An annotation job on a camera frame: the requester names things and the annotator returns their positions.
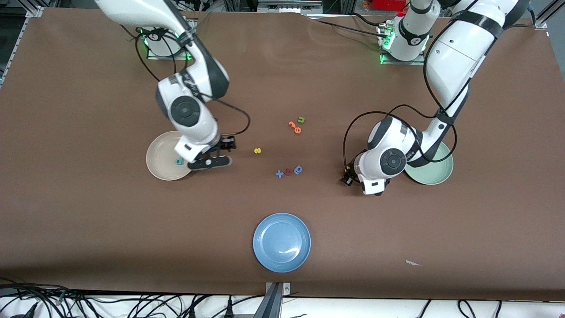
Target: white floor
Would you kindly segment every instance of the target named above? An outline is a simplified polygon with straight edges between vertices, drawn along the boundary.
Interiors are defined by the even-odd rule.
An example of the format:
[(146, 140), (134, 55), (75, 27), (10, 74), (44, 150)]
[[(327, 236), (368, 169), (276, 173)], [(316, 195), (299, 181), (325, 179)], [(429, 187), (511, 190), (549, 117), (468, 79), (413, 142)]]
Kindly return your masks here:
[[(99, 297), (104, 300), (120, 299), (120, 296)], [(132, 298), (132, 296), (123, 296), (122, 298)], [(233, 301), (244, 298), (244, 296), (235, 296)], [(13, 297), (3, 297), (0, 299), (0, 308)], [(205, 299), (196, 307), (196, 316), (198, 318), (208, 318), (225, 308), (227, 296), (212, 296)], [(182, 307), (186, 309), (192, 300), (192, 296), (182, 297)], [(254, 313), (262, 298), (250, 299), (234, 306), (234, 313)], [(25, 314), (27, 310), (36, 301), (16, 300), (11, 303), (3, 312), (0, 318), (9, 318), (14, 315)], [(126, 318), (130, 310), (135, 306), (137, 301), (127, 301), (114, 304), (97, 304), (96, 310), (104, 318)], [(329, 317), (387, 317), (387, 318), (415, 318), (425, 305), (426, 300), (400, 300), (400, 299), (329, 299), (329, 298), (285, 298), (282, 305), (281, 318), (291, 318), (306, 314), (305, 318), (329, 318)], [(179, 310), (181, 303), (178, 299), (170, 302), (174, 309)], [(494, 318), (494, 313), (498, 303), (496, 301), (469, 301), (477, 318)], [(154, 302), (147, 306), (137, 317), (145, 317), (146, 314), (157, 306)], [(470, 312), (463, 306), (467, 316), (472, 317)], [(166, 317), (176, 318), (176, 315), (168, 309), (158, 309)], [(82, 317), (78, 311), (78, 307), (72, 308), (75, 317)], [(543, 303), (543, 302), (503, 302), (499, 313), (499, 318), (560, 318), (561, 314), (565, 314), (565, 303)], [(87, 311), (89, 318), (94, 315)], [(433, 300), (424, 315), (425, 318), (457, 318), (464, 316), (457, 309), (456, 300)], [(36, 309), (34, 318), (49, 318), (46, 307), (40, 302)]]

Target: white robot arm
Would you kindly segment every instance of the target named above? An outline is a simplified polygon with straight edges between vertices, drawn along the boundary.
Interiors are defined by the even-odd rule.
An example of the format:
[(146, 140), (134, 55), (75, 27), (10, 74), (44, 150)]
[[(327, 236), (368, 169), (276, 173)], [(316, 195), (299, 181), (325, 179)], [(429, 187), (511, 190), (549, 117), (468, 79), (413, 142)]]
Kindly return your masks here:
[[(430, 162), (465, 104), (470, 78), (502, 34), (509, 15), (514, 19), (525, 12), (523, 1), (451, 1), (449, 7), (454, 15), (429, 49), (424, 64), (424, 73), (439, 94), (438, 112), (423, 132), (395, 117), (377, 123), (369, 135), (367, 150), (357, 155), (346, 169), (343, 179), (346, 184), (351, 185), (357, 177), (364, 194), (380, 195), (390, 179), (403, 172), (407, 164), (420, 167)], [(516, 7), (523, 10), (510, 14)], [(406, 16), (393, 20), (395, 39), (385, 49), (403, 61), (416, 58), (439, 9), (438, 0), (412, 0)]]
[(193, 170), (231, 164), (231, 159), (225, 156), (214, 160), (200, 158), (211, 148), (219, 149), (218, 124), (205, 103), (225, 95), (229, 86), (228, 74), (174, 5), (169, 0), (95, 1), (102, 12), (116, 23), (163, 27), (179, 35), (180, 46), (190, 52), (194, 64), (161, 80), (155, 94), (165, 117), (182, 134), (175, 151), (189, 162)]

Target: gray floor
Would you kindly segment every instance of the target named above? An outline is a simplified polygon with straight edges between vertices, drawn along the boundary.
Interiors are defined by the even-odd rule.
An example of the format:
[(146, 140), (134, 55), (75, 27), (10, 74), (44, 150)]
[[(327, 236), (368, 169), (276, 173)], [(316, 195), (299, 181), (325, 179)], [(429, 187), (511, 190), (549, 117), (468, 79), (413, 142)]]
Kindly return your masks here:
[[(531, 0), (531, 3), (534, 11), (540, 12), (550, 1)], [(96, 8), (94, 0), (64, 0), (62, 3), (67, 7)], [(15, 39), (20, 32), (23, 18), (14, 17), (13, 15), (7, 16), (1, 13), (2, 8), (0, 7), (0, 69), (4, 69), (14, 47)], [(547, 23), (547, 31), (549, 32), (549, 39), (561, 74), (565, 79), (565, 10), (561, 10), (551, 18)]]

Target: green plate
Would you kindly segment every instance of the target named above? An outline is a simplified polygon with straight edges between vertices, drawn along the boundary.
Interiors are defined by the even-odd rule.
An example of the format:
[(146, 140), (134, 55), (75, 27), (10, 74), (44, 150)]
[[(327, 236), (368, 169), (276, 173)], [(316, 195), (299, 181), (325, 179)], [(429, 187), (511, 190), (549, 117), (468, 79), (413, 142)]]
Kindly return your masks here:
[[(441, 143), (437, 148), (436, 155), (433, 156), (434, 160), (442, 159), (449, 153), (449, 148), (444, 143)], [(430, 162), (422, 167), (411, 167), (406, 165), (406, 173), (414, 181), (432, 186), (434, 184), (440, 184), (446, 181), (451, 172), (453, 171), (453, 156), (449, 156), (446, 160), (442, 162)]]

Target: brown table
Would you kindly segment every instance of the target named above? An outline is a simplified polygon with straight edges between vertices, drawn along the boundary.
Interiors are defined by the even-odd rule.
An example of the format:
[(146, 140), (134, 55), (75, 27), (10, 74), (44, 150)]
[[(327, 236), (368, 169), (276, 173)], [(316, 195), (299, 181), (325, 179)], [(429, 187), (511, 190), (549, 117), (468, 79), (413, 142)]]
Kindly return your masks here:
[[(0, 90), (2, 276), (102, 290), (260, 294), (290, 281), (302, 296), (565, 299), (565, 87), (545, 31), (512, 29), (492, 49), (457, 122), (450, 179), (400, 175), (381, 197), (339, 182), (343, 134), (369, 110), (432, 114), (421, 67), (380, 65), (374, 38), (297, 14), (212, 14), (199, 33), (231, 77), (224, 100), (253, 121), (232, 166), (165, 182), (145, 152), (172, 126), (125, 32), (97, 10), (30, 21)], [(170, 61), (148, 64), (172, 72)], [(209, 108), (223, 131), (245, 124)], [(348, 158), (378, 120), (354, 126)], [(299, 164), (299, 176), (275, 176)], [(288, 274), (264, 269), (251, 246), (256, 225), (282, 211), (312, 235), (310, 257)]]

